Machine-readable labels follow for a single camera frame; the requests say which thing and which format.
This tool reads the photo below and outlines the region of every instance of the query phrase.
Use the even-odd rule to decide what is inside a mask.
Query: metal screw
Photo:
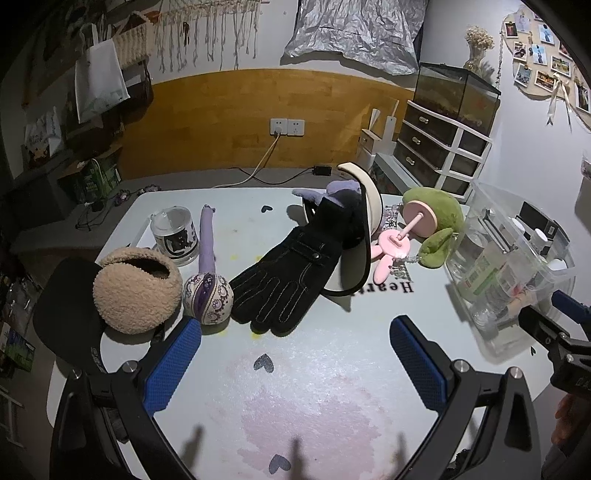
[[[468,370],[470,370],[470,364],[468,362],[466,362],[465,360],[456,360],[453,363],[453,368],[455,368],[457,371],[459,371],[462,374],[462,373],[465,373]]]
[[[138,363],[135,360],[127,360],[121,368],[126,374],[132,374],[138,368]]]
[[[521,371],[521,368],[519,367],[511,367],[509,369],[509,374],[515,378],[516,380],[520,379],[521,377],[523,377],[523,372]]]

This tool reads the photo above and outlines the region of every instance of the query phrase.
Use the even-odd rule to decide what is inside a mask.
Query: beige plush earmuff
[[[122,333],[147,332],[173,315],[180,304],[183,279],[163,254],[123,247],[101,262],[92,288],[105,322]]]

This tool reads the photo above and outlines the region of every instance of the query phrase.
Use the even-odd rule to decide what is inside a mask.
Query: black glove
[[[258,263],[230,281],[232,317],[251,322],[255,332],[292,331],[335,270],[352,213],[323,199],[308,225],[295,227]]]

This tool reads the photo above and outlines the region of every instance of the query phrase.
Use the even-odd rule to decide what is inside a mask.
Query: drawer
[[[456,153],[456,155],[453,157],[452,167],[450,170],[462,173],[469,177],[473,177],[476,173],[476,170],[478,169],[478,165],[479,163],[477,161]]]
[[[424,113],[412,105],[408,106],[404,119],[408,123],[416,125],[432,137],[437,138],[440,142],[444,143],[448,147],[452,146],[457,130],[455,125],[449,124],[445,120],[441,120]]]
[[[459,147],[467,152],[474,153],[474,155],[482,156],[484,149],[486,148],[487,141],[483,140],[476,135],[471,134],[464,130],[462,138],[460,139]]]
[[[425,135],[417,132],[414,128],[402,124],[398,141],[402,141],[407,147],[422,155],[435,168],[443,168],[449,152],[429,140]]]
[[[439,180],[439,173],[433,170],[423,160],[417,157],[400,142],[396,143],[394,157],[406,170],[423,186],[435,187]]]
[[[470,183],[464,180],[455,179],[454,177],[446,177],[441,189],[444,192],[455,193],[462,196],[468,190]]]

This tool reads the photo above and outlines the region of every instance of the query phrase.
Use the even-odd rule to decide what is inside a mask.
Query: human hand
[[[554,445],[567,440],[581,420],[571,412],[574,399],[575,396],[569,393],[558,404],[556,414],[554,414],[554,418],[557,419],[556,427],[551,436],[551,441]]]

